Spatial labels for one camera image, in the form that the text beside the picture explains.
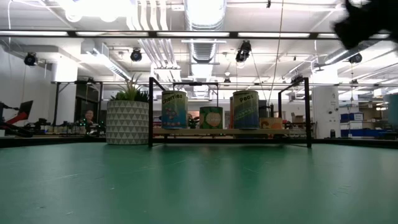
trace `white pillar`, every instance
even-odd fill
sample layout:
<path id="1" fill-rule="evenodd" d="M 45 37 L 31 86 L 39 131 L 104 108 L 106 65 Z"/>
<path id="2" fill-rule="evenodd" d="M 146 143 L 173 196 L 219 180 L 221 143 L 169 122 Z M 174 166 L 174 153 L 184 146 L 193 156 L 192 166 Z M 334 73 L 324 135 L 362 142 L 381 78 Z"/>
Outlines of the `white pillar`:
<path id="1" fill-rule="evenodd" d="M 314 72 L 314 83 L 338 83 L 338 73 L 335 68 L 325 68 Z M 338 87 L 323 86 L 312 89 L 313 121 L 316 123 L 317 139 L 331 137 L 331 130 L 336 138 L 341 137 Z"/>
<path id="2" fill-rule="evenodd" d="M 52 71 L 53 81 L 74 82 L 77 80 L 78 65 L 70 60 L 62 60 L 52 65 Z M 60 90 L 63 90 L 58 96 L 57 124 L 64 121 L 74 122 L 75 119 L 76 85 L 69 84 L 65 88 L 63 87 L 65 84 L 60 85 Z"/>

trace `can label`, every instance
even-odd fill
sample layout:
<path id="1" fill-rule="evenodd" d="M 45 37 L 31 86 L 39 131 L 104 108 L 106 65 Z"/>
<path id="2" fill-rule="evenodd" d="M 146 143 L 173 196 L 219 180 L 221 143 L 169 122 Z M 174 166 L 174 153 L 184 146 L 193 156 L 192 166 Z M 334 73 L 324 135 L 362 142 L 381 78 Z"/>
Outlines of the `can label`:
<path id="1" fill-rule="evenodd" d="M 245 91 L 234 93 L 234 128 L 259 128 L 258 93 Z"/>
<path id="2" fill-rule="evenodd" d="M 163 92 L 162 128 L 180 129 L 187 127 L 187 97 L 181 91 Z"/>
<path id="3" fill-rule="evenodd" d="M 223 129 L 223 108 L 202 107 L 200 108 L 201 129 Z"/>

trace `wooden shelf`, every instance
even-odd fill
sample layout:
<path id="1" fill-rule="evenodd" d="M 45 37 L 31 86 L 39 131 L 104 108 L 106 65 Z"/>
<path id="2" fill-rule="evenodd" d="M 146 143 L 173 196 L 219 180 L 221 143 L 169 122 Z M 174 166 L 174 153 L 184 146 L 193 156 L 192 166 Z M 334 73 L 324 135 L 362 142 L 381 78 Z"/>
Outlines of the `wooden shelf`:
<path id="1" fill-rule="evenodd" d="M 291 129 L 161 129 L 154 128 L 154 134 L 305 134 L 303 130 Z"/>

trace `planter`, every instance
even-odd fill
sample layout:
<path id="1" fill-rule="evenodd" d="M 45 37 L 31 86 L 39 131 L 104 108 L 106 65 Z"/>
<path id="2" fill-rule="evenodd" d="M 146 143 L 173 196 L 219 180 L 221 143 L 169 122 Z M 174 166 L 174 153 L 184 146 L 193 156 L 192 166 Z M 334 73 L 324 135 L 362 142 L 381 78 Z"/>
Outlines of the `planter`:
<path id="1" fill-rule="evenodd" d="M 106 110 L 108 144 L 148 144 L 149 104 L 109 101 Z"/>

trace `green table surface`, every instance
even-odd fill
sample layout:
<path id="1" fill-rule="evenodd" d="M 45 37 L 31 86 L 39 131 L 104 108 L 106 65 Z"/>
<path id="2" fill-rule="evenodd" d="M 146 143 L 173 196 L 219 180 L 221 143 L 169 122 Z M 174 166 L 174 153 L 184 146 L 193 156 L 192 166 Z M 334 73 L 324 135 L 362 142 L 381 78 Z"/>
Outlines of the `green table surface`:
<path id="1" fill-rule="evenodd" d="M 0 149 L 0 223 L 398 223 L 398 151 L 60 144 Z"/>

